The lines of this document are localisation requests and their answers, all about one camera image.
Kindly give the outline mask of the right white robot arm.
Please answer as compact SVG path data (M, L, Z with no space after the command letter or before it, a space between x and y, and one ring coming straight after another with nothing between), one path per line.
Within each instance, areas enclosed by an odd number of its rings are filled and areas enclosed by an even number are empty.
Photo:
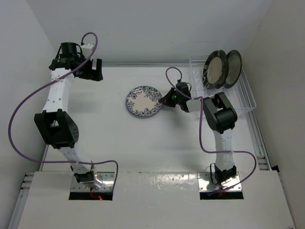
M182 82L177 83L176 87L171 88L158 102L168 107L179 105L187 113L200 110L201 116L205 116L208 126L213 131L217 151L214 174L210 175L211 183L217 187L236 176L232 130L238 115L224 92L211 97L192 98L187 83Z

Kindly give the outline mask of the grey rim plate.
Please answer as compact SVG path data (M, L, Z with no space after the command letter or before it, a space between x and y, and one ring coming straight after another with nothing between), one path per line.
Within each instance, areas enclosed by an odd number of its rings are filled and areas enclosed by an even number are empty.
M224 88L229 89L233 87L239 79L242 71L242 57L237 50L231 50L227 54L228 60L228 75L225 80Z

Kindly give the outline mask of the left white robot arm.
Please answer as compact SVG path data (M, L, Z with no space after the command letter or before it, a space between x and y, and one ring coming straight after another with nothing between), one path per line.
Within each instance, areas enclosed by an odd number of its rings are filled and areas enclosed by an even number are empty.
M68 114L69 94L74 79L103 79L102 61L97 59L98 69L93 69L93 61L85 60L93 50L94 45L90 43L61 43L59 53L49 66L52 85L47 102L42 112L35 114L34 122L44 142L61 152L69 161L76 181L90 190L98 190L103 186L102 177L77 146L79 129Z

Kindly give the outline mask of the brown striped rim plate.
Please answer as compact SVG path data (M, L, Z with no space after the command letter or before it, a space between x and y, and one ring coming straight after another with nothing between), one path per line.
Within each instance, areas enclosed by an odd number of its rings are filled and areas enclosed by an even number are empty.
M228 76L228 60L223 50L212 52L203 67L203 85L206 89L219 89Z

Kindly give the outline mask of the blue floral plate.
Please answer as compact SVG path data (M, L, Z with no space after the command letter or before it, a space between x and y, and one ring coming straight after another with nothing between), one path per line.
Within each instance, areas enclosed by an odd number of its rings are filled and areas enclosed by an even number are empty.
M133 88L126 96L125 104L130 113L138 117L150 117L157 114L162 103L159 100L162 94L152 86L138 86Z

